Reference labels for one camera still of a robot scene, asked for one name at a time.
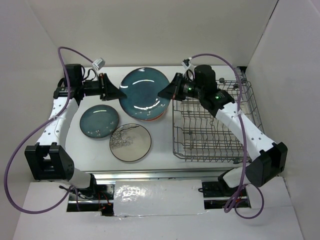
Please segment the dark teal plate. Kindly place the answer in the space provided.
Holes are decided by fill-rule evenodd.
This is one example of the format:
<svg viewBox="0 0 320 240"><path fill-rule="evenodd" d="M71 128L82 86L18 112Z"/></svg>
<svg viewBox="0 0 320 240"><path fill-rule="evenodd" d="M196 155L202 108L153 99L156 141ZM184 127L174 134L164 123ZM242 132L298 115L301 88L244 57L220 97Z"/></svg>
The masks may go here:
<svg viewBox="0 0 320 240"><path fill-rule="evenodd" d="M155 117L158 109L168 107L170 100L158 96L158 92L169 84L168 78L159 70L151 67L137 68L128 73L119 89L127 98L119 100L124 112L142 121Z"/></svg>

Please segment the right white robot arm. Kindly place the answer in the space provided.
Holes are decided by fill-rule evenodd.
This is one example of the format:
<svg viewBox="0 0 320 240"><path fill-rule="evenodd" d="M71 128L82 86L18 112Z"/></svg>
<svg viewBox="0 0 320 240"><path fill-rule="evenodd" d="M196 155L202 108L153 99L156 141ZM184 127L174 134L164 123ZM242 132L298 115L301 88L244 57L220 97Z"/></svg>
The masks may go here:
<svg viewBox="0 0 320 240"><path fill-rule="evenodd" d="M230 196L236 187L252 184L262 187L285 169L288 148L266 136L242 112L239 99L218 88L216 73L211 66L202 64L189 74L176 73L173 80L158 96L169 100L183 101L186 98L199 100L201 106L215 119L222 122L243 146L243 156L250 157L250 164L232 169L222 175L218 190Z"/></svg>

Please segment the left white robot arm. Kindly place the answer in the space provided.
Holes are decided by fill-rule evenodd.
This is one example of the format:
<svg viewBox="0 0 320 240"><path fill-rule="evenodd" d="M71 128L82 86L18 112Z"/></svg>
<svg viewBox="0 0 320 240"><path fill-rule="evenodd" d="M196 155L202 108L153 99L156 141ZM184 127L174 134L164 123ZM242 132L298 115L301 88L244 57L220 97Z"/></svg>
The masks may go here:
<svg viewBox="0 0 320 240"><path fill-rule="evenodd" d="M84 97L99 96L102 101L111 101L126 95L106 73L97 73L96 80L86 80L81 64L67 64L65 70L53 93L52 111L44 131L34 145L26 146L24 155L36 181L64 182L92 200L99 193L94 175L77 169L65 150L70 125Z"/></svg>

